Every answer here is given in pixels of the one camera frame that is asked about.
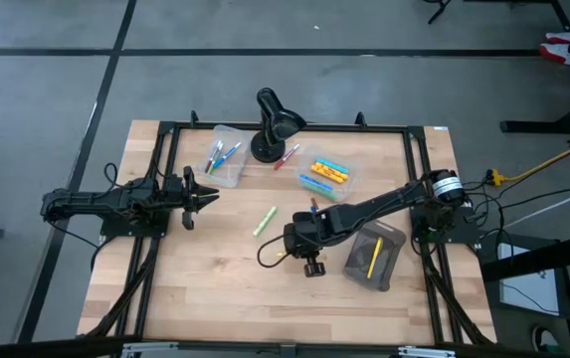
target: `lamp head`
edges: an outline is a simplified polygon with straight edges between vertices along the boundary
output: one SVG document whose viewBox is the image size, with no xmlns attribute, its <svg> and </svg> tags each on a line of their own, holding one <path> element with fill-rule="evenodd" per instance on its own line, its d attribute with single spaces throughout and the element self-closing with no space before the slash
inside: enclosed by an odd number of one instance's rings
<svg viewBox="0 0 570 358">
<path fill-rule="evenodd" d="M 264 163 L 273 163 L 285 155 L 285 140 L 306 126 L 306 121 L 292 110 L 284 109 L 272 89 L 256 95 L 261 107 L 263 127 L 252 139 L 252 154 Z"/>
</svg>

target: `wooden tabletop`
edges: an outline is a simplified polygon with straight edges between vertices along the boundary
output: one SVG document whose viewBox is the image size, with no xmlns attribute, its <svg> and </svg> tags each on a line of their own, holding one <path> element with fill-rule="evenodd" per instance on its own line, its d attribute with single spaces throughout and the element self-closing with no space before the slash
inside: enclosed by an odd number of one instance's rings
<svg viewBox="0 0 570 358">
<path fill-rule="evenodd" d="M 132 123 L 120 164 L 119 183 L 143 176 L 154 147 L 158 121 Z M 456 169 L 448 131 L 425 128 L 433 169 Z M 196 167 L 208 155 L 211 130 L 183 129 L 175 171 Z M 300 150 L 278 171 L 251 155 L 236 188 L 219 187 L 220 199 L 194 215 L 195 229 L 181 225 L 181 211 L 172 214 L 162 240 L 144 338 L 202 341 L 294 341 L 304 343 L 432 344 L 433 334 L 420 258 L 405 245 L 397 259 L 387 292 L 368 290 L 342 273 L 353 240 L 321 251 L 326 275 L 306 278 L 305 261 L 287 259 L 276 268 L 258 265 L 260 244 L 280 235 L 297 211 L 308 211 L 314 197 L 320 208 L 327 199 L 299 187 L 294 166 L 311 144 L 357 162 L 361 177 L 346 199 L 358 203 L 403 186 L 408 181 L 402 137 L 391 133 L 304 131 L 287 147 Z M 416 162 L 419 150 L 414 143 Z M 216 187 L 196 178 L 197 182 Z M 253 230 L 267 211 L 278 212 L 258 238 Z M 407 210 L 382 222 L 410 235 Z M 133 238 L 117 238 L 96 258 L 79 333 L 95 327 L 123 290 Z M 463 245 L 447 245 L 455 294 L 470 318 L 488 338 L 494 329 L 479 264 Z M 263 251 L 274 262 L 282 245 Z M 138 296 L 130 307 L 126 332 L 132 332 Z M 440 298 L 444 333 L 452 341 L 446 306 Z"/>
</svg>

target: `gray floor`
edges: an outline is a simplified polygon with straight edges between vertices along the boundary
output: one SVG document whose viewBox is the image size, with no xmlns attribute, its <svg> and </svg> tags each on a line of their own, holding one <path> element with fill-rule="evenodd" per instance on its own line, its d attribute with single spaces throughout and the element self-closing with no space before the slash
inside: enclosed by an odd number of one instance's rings
<svg viewBox="0 0 570 358">
<path fill-rule="evenodd" d="M 0 47 L 110 48 L 125 5 L 0 0 Z M 570 16 L 570 2 L 564 6 Z M 125 46 L 533 49 L 544 32 L 560 28 L 548 5 L 511 9 L 454 1 L 428 27 L 435 10 L 417 0 L 139 0 Z M 0 343 L 13 339 L 49 230 L 38 215 L 41 196 L 66 184 L 106 62 L 0 58 L 0 226 L 6 229 L 0 240 Z M 82 189 L 106 187 L 102 166 L 119 162 L 132 119 L 186 119 L 195 109 L 202 120 L 258 120 L 254 98 L 262 87 L 317 122 L 352 122 L 362 110 L 370 123 L 446 125 L 468 180 L 488 167 L 518 173 L 565 150 L 569 139 L 498 131 L 501 120 L 551 120 L 570 109 L 570 68 L 536 58 L 122 58 Z M 504 202 L 569 186 L 570 158 Z M 513 209 L 506 221 L 556 199 Z M 70 229 L 95 238 L 98 221 L 74 219 Z M 512 231 L 570 238 L 570 205 Z M 91 254 L 83 243 L 66 240 L 36 339 L 74 336 Z M 543 322 L 569 347 L 560 320 L 503 309 L 494 320 L 506 345 L 530 348 L 529 329 Z"/>
</svg>

